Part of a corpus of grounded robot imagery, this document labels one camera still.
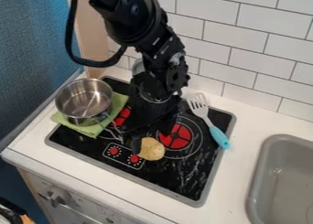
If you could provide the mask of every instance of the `red burner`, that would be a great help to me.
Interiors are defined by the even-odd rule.
[[[133,164],[138,163],[138,162],[139,162],[139,156],[138,156],[138,155],[131,155],[131,156],[130,156],[130,161],[131,161],[131,163],[133,163]]]
[[[113,158],[120,156],[122,153],[122,148],[119,146],[112,146],[107,151],[107,155],[112,156]]]
[[[170,149],[183,149],[187,147],[191,140],[190,129],[180,123],[176,123],[169,136],[162,133],[158,134],[159,141],[167,148]]]
[[[127,106],[123,107],[119,115],[114,119],[116,126],[119,127],[123,125],[125,120],[129,117],[130,114],[131,114],[130,108]]]
[[[111,155],[117,155],[118,154],[118,149],[116,147],[110,148],[110,154]]]

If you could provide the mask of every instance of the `blue handle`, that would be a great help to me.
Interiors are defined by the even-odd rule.
[[[223,133],[218,127],[213,125],[210,127],[210,134],[212,135],[213,139],[219,144],[220,147],[223,149],[229,149],[231,147],[231,143],[227,139],[225,133]]]

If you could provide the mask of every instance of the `black stovetop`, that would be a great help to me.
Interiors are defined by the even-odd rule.
[[[111,78],[104,79],[114,91],[126,94],[128,84]],[[130,107],[125,106],[115,119],[118,126],[127,122],[132,114]],[[232,116],[225,112],[210,110],[210,119],[226,133]],[[54,143],[86,155],[98,162],[115,168],[116,174],[165,192],[173,198],[183,197],[183,202],[195,203],[203,199],[204,190],[208,187],[208,178],[214,165],[219,146],[210,136],[208,126],[200,118],[191,113],[185,101],[181,103],[177,123],[172,134],[164,136],[154,127],[146,130],[146,136],[154,137],[167,148],[164,158],[157,162],[149,162],[137,155],[132,155],[128,145],[119,141],[108,140],[107,132],[102,132],[97,139],[77,133],[67,127],[59,126],[49,137]]]

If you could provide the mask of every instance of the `stovetop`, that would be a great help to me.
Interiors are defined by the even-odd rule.
[[[129,84],[112,78],[104,80],[114,91],[127,95]],[[126,105],[114,120],[116,125],[126,124],[131,114],[132,109]],[[210,109],[209,116],[227,135],[231,133],[234,125],[231,114]],[[109,128],[118,134],[112,125]],[[129,145],[112,139],[105,131],[97,139],[92,139],[58,126],[46,142],[192,207],[204,204],[223,154],[211,138],[205,122],[193,115],[183,101],[169,136],[160,133],[156,127],[150,127],[146,130],[146,137],[154,137],[166,147],[164,158],[156,162],[146,161],[133,155]]]

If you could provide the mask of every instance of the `countertop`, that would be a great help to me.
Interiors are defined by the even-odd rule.
[[[106,75],[129,80],[125,69],[109,68]],[[313,123],[259,109],[241,102],[208,94],[210,105],[237,117],[231,135],[232,149],[226,151],[209,197],[201,208],[192,208],[149,188],[114,175],[45,145],[56,126],[50,120],[56,111],[52,102],[2,153],[9,163],[42,176],[99,202],[106,202],[147,223],[245,224],[245,198],[263,141],[278,133],[313,141]],[[185,89],[184,93],[194,92]]]

